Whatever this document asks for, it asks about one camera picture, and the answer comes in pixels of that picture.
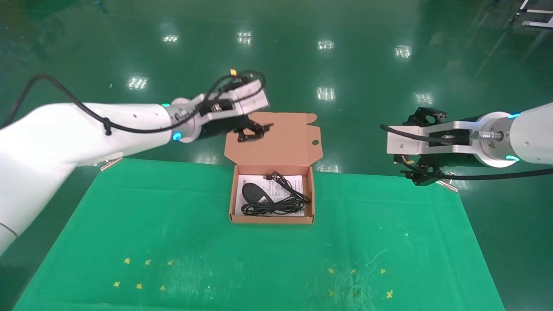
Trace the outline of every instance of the green cloth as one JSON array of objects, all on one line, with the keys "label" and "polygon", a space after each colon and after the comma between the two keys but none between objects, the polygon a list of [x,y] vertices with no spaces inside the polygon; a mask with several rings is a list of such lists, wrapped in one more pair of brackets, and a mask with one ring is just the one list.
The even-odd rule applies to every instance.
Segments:
[{"label": "green cloth", "polygon": [[504,310],[458,194],[317,172],[313,225],[232,224],[232,172],[99,174],[15,310]]}]

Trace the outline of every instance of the robotic arm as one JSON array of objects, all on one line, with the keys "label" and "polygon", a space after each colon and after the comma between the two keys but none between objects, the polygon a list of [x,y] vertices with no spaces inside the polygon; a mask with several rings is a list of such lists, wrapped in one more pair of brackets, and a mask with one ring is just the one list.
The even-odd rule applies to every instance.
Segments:
[{"label": "robotic arm", "polygon": [[[491,112],[445,122],[445,112],[421,107],[409,116],[403,126],[380,127],[388,131],[387,152],[394,155],[395,162],[410,168],[402,173],[415,185],[429,185],[442,178],[481,180],[553,173],[553,169],[545,169],[502,175],[447,177],[440,170],[445,166],[504,168],[520,160],[553,164],[551,115],[553,103],[548,103],[514,115]],[[420,155],[414,166],[408,163],[409,155]]]},{"label": "robotic arm", "polygon": [[[238,141],[260,139],[271,125],[259,125],[248,114],[269,106],[259,80],[238,82],[219,94],[177,98],[170,105],[85,103],[99,116],[132,129],[106,128],[74,103],[36,108],[0,129],[0,255],[42,211],[69,174],[79,166],[120,159],[172,141],[238,133]],[[211,105],[204,103],[213,100]],[[251,135],[244,134],[249,129]]]}]

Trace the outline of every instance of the black cable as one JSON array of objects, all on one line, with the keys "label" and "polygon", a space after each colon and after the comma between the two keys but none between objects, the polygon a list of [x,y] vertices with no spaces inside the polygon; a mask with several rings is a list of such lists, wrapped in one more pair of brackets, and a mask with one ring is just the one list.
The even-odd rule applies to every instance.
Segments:
[{"label": "black cable", "polygon": [[422,175],[432,176],[440,179],[453,179],[453,180],[496,180],[496,179],[510,179],[510,178],[522,178],[522,177],[533,177],[533,176],[542,176],[553,174],[553,168],[540,169],[540,170],[531,170],[529,172],[518,172],[518,173],[506,173],[506,174],[491,174],[491,175],[472,175],[472,176],[456,176],[456,175],[445,175],[437,174],[434,172],[427,172],[418,167],[414,167],[405,162],[400,162],[403,166],[409,168],[410,170],[420,173]]},{"label": "black cable", "polygon": [[252,184],[246,188],[246,185],[242,188],[244,198],[248,203],[242,205],[242,213],[246,216],[262,216],[266,214],[286,215],[299,212],[306,204],[311,203],[311,199],[303,193],[300,193],[292,188],[292,184],[280,175],[278,172],[273,172],[271,175],[266,176],[269,180],[274,180],[282,188],[290,193],[290,195],[280,201],[274,202],[269,195],[263,191],[259,186]]},{"label": "black cable", "polygon": [[449,143],[449,144],[453,144],[453,143],[456,143],[456,142],[459,141],[459,137],[441,138],[441,137],[428,137],[428,136],[420,136],[420,135],[415,135],[415,134],[411,134],[411,133],[406,133],[406,132],[398,131],[397,129],[391,128],[391,127],[389,127],[387,125],[384,125],[384,124],[381,124],[380,128],[385,130],[386,132],[390,132],[390,133],[394,133],[394,134],[399,135],[399,136],[411,138],[411,139],[414,139],[416,141],[423,141],[423,142],[429,142],[429,143]]},{"label": "black cable", "polygon": [[235,101],[230,100],[230,103],[243,101],[245,99],[251,98],[251,97],[259,94],[265,88],[265,83],[266,83],[265,75],[263,75],[261,72],[256,71],[256,70],[245,70],[243,72],[240,72],[236,76],[233,76],[233,75],[223,76],[223,77],[219,78],[211,86],[211,88],[207,92],[204,100],[201,103],[199,103],[198,105],[196,105],[194,110],[188,116],[186,116],[184,119],[182,119],[181,121],[179,121],[179,122],[177,122],[177,123],[175,123],[171,126],[167,126],[167,127],[163,127],[163,128],[156,128],[156,129],[130,128],[130,127],[126,127],[126,126],[123,126],[123,125],[120,125],[120,124],[117,124],[117,123],[113,123],[109,120],[109,118],[102,117],[102,116],[98,115],[97,113],[93,112],[92,110],[90,110],[88,107],[86,107],[77,97],[75,97],[75,95],[73,95],[68,89],[66,89],[65,86],[63,86],[59,81],[57,81],[56,78],[54,78],[50,75],[47,75],[47,74],[37,74],[37,75],[33,76],[27,82],[27,84],[25,85],[25,88],[23,89],[23,91],[19,94],[18,98],[15,100],[15,102],[12,106],[12,109],[10,110],[10,112],[8,114],[8,117],[6,118],[4,124],[2,124],[2,127],[0,127],[0,128],[6,127],[6,126],[10,125],[13,122],[13,120],[15,118],[15,115],[17,114],[18,110],[21,108],[23,100],[26,98],[27,94],[29,93],[31,88],[34,86],[34,84],[39,80],[46,80],[46,81],[50,82],[51,84],[53,84],[56,88],[58,88],[58,90],[60,90],[67,97],[69,97],[69,99],[71,99],[71,101],[79,109],[83,110],[86,114],[88,114],[92,118],[94,118],[94,119],[98,120],[99,122],[103,123],[104,129],[106,130],[106,135],[111,134],[111,128],[112,127],[116,128],[116,129],[120,129],[121,131],[130,132],[130,133],[138,133],[138,134],[150,134],[150,133],[159,133],[159,132],[169,131],[171,129],[177,128],[177,127],[183,125],[184,123],[188,122],[190,119],[192,119],[200,111],[201,108],[204,108],[204,106],[207,105],[208,107],[211,107],[212,105],[216,104],[217,100],[219,99],[219,97],[221,97],[221,95],[224,92],[220,92],[213,99],[210,99],[209,97],[212,94],[214,94],[214,91],[217,89],[217,87],[222,82],[224,82],[225,80],[230,79],[230,81],[226,84],[226,85],[228,85],[229,83],[231,83],[232,81],[235,81],[237,79],[246,79],[246,76],[245,76],[246,74],[248,74],[248,75],[249,74],[258,75],[261,78],[261,87],[259,88],[259,90],[249,94],[248,96],[242,97],[242,98],[237,99]]}]

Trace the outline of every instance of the teal indicator light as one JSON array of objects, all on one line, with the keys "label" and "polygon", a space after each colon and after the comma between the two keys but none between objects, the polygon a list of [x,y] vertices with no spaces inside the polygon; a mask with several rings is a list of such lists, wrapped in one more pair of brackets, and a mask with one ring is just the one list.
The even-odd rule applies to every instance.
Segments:
[{"label": "teal indicator light", "polygon": [[174,132],[172,138],[174,141],[178,141],[179,139],[182,138],[182,134],[180,132]]},{"label": "teal indicator light", "polygon": [[520,159],[517,158],[517,157],[515,157],[514,155],[506,155],[506,156],[505,156],[505,159],[507,159],[507,160],[513,160],[513,161],[515,161],[515,162],[520,161]]}]

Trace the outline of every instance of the white paper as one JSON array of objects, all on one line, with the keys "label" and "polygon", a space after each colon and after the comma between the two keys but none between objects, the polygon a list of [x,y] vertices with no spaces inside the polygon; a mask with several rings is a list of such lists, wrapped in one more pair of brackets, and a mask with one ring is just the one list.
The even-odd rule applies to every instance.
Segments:
[{"label": "white paper", "polygon": [[[292,184],[292,189],[298,191],[299,193],[304,192],[304,184],[301,179],[301,175],[292,175],[292,176],[285,176],[290,184]],[[279,185],[274,180],[266,180],[265,176],[263,175],[238,175],[238,189],[236,190],[236,208],[234,210],[235,215],[244,215],[242,213],[242,205],[246,204],[246,200],[244,199],[244,196],[242,195],[242,187],[247,183],[254,183],[258,185],[265,193],[269,195],[269,197],[273,200],[273,202],[280,201],[282,199],[286,199],[290,196],[290,193],[282,188],[281,185]],[[276,214],[266,214],[266,216],[299,216],[303,217],[305,216],[305,208],[302,208],[301,210],[285,214],[285,215],[276,215]]]}]

